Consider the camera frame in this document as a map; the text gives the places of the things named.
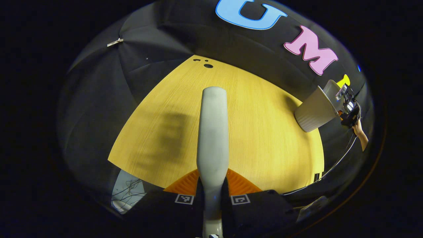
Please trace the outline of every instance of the hand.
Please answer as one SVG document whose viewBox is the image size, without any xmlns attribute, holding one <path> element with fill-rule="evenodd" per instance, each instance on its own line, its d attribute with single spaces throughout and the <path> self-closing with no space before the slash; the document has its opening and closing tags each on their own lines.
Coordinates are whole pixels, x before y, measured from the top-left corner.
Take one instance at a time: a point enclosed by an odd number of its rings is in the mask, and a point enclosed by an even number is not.
<svg viewBox="0 0 423 238">
<path fill-rule="evenodd" d="M 352 128 L 354 129 L 354 133 L 355 135 L 359 135 L 363 133 L 363 129 L 361 128 L 361 119 L 358 119 L 357 123 L 355 125 L 352 126 Z"/>
</svg>

